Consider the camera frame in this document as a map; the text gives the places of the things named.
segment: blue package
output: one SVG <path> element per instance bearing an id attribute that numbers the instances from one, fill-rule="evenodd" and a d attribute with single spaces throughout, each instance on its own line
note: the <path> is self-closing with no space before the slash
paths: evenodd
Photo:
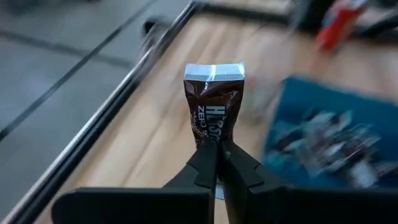
<path id="1" fill-rule="evenodd" d="M 267 157 L 276 135 L 273 127 L 279 121 L 299 124 L 310 108 L 352 111 L 353 124 L 371 124 L 372 130 L 380 135 L 381 140 L 376 143 L 379 148 L 377 156 L 387 161 L 398 161 L 398 149 L 395 149 L 398 145 L 398 107 L 396 105 L 376 98 L 358 96 L 338 87 L 321 85 L 305 78 L 290 77 L 284 81 L 284 90 L 265 145 L 266 158 L 263 164 L 277 175 L 302 187 L 350 188 L 346 181 L 333 174 L 309 177 L 307 170 L 293 161 L 281 163 L 272 159 L 272 156 Z M 395 186 L 387 184 L 380 187 L 394 188 Z"/>

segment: red object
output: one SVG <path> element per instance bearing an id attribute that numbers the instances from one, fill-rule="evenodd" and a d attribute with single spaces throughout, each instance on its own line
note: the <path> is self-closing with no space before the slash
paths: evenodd
<path id="1" fill-rule="evenodd" d="M 333 50 L 346 40 L 365 9 L 365 0 L 337 0 L 327 12 L 323 27 L 317 35 L 320 50 Z"/>

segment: brown wrapper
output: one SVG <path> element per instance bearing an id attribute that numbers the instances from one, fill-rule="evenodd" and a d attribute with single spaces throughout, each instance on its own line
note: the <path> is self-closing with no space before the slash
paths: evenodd
<path id="1" fill-rule="evenodd" d="M 243 97 L 243 63 L 187 65 L 185 96 L 197 146 L 205 137 L 232 140 Z"/>

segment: wooden surface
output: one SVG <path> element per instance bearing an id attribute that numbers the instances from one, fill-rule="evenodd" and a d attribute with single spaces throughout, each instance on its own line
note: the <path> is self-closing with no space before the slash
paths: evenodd
<path id="1" fill-rule="evenodd" d="M 195 150 L 183 91 L 187 63 L 244 61 L 248 78 L 265 88 L 296 72 L 382 98 L 398 97 L 398 50 L 365 42 L 345 44 L 335 55 L 315 53 L 312 38 L 255 22 L 194 17 L 128 99 L 59 194 L 82 186 L 161 187 Z M 238 120 L 235 142 L 256 159 L 277 99 L 261 122 Z M 215 223 L 227 223 L 217 200 Z M 37 223 L 50 223 L 46 209 Z"/>

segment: floor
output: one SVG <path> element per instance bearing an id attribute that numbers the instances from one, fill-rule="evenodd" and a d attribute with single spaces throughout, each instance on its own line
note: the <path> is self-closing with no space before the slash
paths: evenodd
<path id="1" fill-rule="evenodd" d="M 48 0 L 18 15 L 0 9 L 0 219 L 131 69 L 142 23 L 173 21 L 188 2 Z"/>

